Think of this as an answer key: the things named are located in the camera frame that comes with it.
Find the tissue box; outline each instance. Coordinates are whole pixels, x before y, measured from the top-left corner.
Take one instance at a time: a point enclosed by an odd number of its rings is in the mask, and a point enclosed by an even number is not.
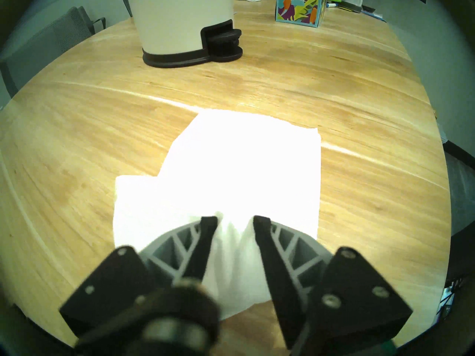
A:
[[[276,21],[317,27],[322,23],[326,0],[276,0]]]

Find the office chair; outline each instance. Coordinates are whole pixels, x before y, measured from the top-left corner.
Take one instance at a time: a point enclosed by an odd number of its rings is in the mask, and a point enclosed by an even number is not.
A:
[[[105,18],[100,18],[105,28]],[[81,6],[45,26],[20,49],[0,62],[0,72],[10,97],[63,53],[95,33],[94,23]]]

